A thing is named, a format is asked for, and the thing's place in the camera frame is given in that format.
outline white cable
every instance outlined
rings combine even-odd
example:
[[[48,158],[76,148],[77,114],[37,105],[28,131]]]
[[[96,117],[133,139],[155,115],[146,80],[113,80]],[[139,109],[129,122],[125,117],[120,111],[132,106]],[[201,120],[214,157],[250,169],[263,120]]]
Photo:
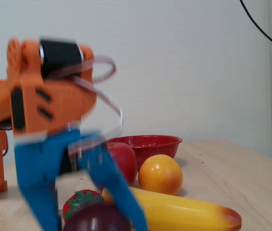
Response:
[[[109,95],[105,94],[103,91],[96,88],[93,84],[78,76],[75,76],[75,74],[77,73],[81,73],[83,71],[92,69],[93,64],[95,63],[110,64],[112,66],[112,69],[102,76],[94,77],[93,78],[94,83],[103,82],[106,79],[110,78],[117,69],[112,59],[108,57],[97,56],[92,60],[84,61],[80,64],[68,66],[61,70],[55,71],[47,77],[48,80],[53,80],[71,76],[71,80],[76,85],[83,88],[84,90],[90,90],[92,92],[95,92],[101,99],[103,99],[108,105],[110,105],[110,107],[113,108],[115,112],[120,116],[120,123],[113,129],[102,131],[98,133],[96,136],[85,138],[83,140],[77,141],[69,145],[68,154],[70,156],[78,154],[79,151],[83,152],[92,149],[95,146],[100,145],[106,142],[107,140],[118,136],[123,129],[123,113],[121,107]]]
[[[69,145],[68,154],[70,156],[77,154],[79,151],[83,152],[83,151],[92,149],[95,146],[98,146],[106,142],[107,140],[120,135],[123,129],[122,109],[109,95],[105,94],[100,89],[93,86],[93,84],[89,83],[88,81],[85,81],[84,79],[78,76],[73,76],[73,81],[75,84],[77,84],[78,86],[84,89],[88,89],[90,91],[96,92],[97,95],[101,97],[108,105],[110,105],[115,110],[115,112],[120,116],[120,123],[116,127],[110,130],[102,131],[97,136],[92,136],[91,138],[85,138],[81,141],[78,141]]]

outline toy strawberry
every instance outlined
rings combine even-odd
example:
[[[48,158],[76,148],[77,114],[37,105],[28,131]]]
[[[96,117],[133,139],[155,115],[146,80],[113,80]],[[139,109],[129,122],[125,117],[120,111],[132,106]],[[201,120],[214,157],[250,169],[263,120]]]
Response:
[[[80,190],[65,202],[62,210],[63,219],[66,222],[85,205],[102,202],[104,198],[98,192],[89,189]]]

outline toy orange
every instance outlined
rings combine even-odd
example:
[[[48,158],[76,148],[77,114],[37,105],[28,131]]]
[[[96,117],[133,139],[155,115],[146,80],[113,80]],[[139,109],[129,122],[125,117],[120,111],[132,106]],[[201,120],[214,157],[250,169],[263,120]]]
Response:
[[[156,193],[176,195],[183,183],[183,174],[178,163],[167,155],[148,158],[139,170],[139,185]]]

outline plum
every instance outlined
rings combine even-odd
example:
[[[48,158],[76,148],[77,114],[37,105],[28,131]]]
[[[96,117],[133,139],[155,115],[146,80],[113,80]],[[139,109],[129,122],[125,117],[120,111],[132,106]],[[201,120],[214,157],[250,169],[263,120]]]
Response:
[[[128,220],[115,205],[92,204],[75,212],[63,231],[130,231]]]

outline table surface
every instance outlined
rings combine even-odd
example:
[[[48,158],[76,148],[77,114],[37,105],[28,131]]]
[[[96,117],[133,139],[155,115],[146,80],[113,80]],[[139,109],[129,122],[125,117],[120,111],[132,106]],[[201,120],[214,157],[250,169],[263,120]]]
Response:
[[[271,158],[225,141],[185,141],[175,160],[184,177],[179,196],[236,210],[243,231],[272,231]],[[0,192],[0,231],[40,230],[18,191],[14,164],[5,166],[5,179],[9,188]],[[62,208],[74,191],[95,187],[82,172],[59,178],[57,188]]]

